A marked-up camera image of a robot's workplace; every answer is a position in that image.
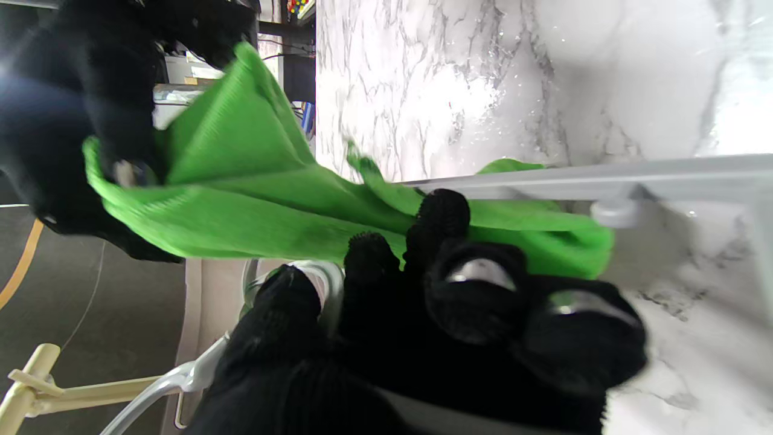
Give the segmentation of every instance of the black glove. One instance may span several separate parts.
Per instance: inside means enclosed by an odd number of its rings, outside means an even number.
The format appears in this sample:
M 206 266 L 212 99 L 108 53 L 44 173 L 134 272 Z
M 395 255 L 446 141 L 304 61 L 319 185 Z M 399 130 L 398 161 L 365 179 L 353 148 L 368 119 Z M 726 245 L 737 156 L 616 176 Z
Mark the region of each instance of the black glove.
M 178 262 L 110 216 L 88 185 L 83 141 L 100 140 L 104 175 L 162 183 L 153 87 L 160 40 L 181 40 L 217 67 L 254 26 L 226 0 L 69 0 L 11 57 L 0 80 L 0 170 L 54 231 L 95 235 L 136 259 Z
M 350 242 L 339 328 L 347 361 L 438 405 L 597 433 L 606 388 L 645 362 L 640 319 L 610 284 L 532 276 L 517 247 L 467 241 L 469 219 L 462 195 L 428 195 L 403 272 L 379 235 Z M 556 305 L 577 294 L 601 310 Z

